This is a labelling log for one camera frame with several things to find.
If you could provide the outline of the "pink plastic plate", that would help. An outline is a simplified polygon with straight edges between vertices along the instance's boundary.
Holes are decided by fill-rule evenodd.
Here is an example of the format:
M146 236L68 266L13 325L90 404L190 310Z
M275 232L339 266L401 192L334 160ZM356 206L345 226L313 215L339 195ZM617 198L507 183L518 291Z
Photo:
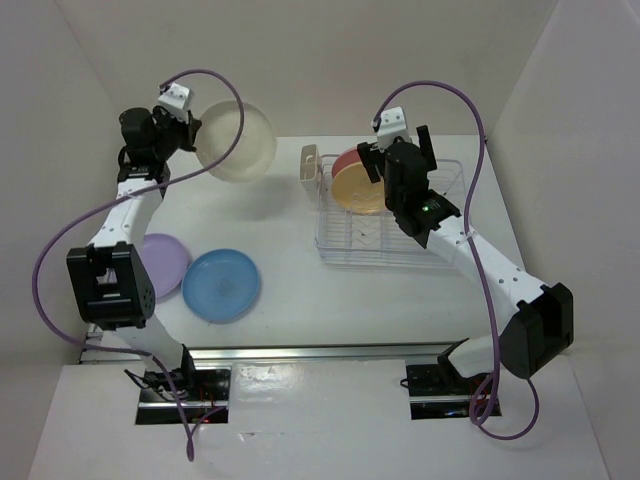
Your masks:
M360 164L361 160L356 148L351 148L341 153L334 161L331 168L331 176L335 178L344 168L353 164Z

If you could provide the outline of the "yellow plastic plate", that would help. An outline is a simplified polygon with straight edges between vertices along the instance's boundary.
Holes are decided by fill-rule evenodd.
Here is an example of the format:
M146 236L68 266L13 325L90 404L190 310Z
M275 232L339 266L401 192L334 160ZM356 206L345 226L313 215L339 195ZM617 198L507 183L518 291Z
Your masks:
M384 209L384 183L372 183L360 163L343 167L333 177L330 191L338 206L354 214L375 214Z

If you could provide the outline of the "purple plastic plate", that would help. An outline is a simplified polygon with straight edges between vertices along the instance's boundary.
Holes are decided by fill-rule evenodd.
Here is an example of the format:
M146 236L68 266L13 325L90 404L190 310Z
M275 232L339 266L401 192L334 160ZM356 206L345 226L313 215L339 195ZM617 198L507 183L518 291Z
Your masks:
M152 233L144 236L141 259L156 298L162 299L180 286L191 255L176 237Z

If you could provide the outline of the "blue plastic plate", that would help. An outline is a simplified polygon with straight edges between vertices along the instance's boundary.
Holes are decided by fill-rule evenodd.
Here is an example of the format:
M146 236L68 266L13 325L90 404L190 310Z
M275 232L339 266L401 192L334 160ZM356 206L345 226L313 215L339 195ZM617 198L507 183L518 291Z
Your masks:
M192 262L182 280L185 305L213 324L228 324L247 313L261 290L254 261L234 249L209 251Z

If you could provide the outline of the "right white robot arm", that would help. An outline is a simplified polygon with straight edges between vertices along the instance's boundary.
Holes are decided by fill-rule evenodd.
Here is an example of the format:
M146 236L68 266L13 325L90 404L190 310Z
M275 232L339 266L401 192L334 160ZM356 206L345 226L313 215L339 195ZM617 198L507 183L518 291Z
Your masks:
M497 327L496 334L451 347L438 382L457 393L496 363L529 379L573 343L573 294L529 275L465 225L460 210L429 186L437 163L427 127L419 127L418 138L413 144L398 137L385 148L363 142L357 153L370 181L383 183L385 205L401 231L490 294Z

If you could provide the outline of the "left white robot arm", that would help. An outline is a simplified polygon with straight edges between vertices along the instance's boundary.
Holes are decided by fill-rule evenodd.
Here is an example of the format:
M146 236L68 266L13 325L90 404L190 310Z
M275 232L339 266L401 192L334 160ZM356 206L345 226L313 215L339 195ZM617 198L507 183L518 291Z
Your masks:
M66 264L81 318L143 359L146 387L187 399L199 376L188 349L155 314L156 291L141 251L170 179L167 161L177 150L193 150L201 123L188 108L168 106L128 109L119 123L125 144L118 155L118 203L87 246L69 251Z

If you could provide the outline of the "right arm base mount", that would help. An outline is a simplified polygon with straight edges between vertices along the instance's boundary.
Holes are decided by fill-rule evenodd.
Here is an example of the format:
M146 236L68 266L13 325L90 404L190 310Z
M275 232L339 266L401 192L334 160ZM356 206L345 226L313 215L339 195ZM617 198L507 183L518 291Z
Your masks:
M462 378L437 364L406 366L399 385L409 394L412 420L468 418L471 397L486 377Z

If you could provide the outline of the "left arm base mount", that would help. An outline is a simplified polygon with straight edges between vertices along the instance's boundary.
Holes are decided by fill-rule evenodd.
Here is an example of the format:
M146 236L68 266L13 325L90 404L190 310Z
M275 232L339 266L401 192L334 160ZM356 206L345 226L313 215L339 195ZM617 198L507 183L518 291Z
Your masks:
M135 424L173 425L182 422L169 384L162 374L145 371L138 375L129 369L124 373L139 388ZM178 398L190 425L226 424L229 419L231 368L193 369L191 381L174 371Z

